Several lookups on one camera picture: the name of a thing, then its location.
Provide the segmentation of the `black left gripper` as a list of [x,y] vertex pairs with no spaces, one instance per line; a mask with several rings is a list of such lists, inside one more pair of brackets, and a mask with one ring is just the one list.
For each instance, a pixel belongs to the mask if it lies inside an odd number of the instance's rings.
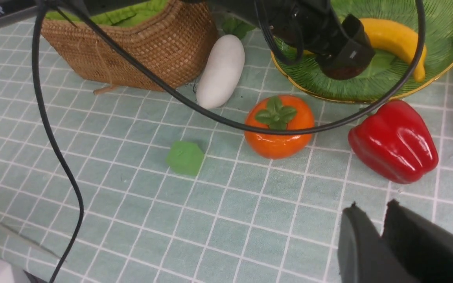
[[308,51],[331,79],[357,77],[375,55],[360,20],[340,21],[329,0],[259,0],[258,25],[281,63],[295,65]]

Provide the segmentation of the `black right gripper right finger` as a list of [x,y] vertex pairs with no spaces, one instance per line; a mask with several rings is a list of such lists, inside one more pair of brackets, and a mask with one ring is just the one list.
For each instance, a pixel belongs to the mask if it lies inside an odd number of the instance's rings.
[[452,233],[392,200],[382,237],[419,283],[453,283]]

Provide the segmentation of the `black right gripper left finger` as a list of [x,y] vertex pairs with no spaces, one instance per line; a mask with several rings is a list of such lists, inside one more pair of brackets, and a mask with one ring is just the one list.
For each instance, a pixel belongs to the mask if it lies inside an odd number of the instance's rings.
[[342,211],[338,264],[342,283],[418,283],[398,262],[356,203]]

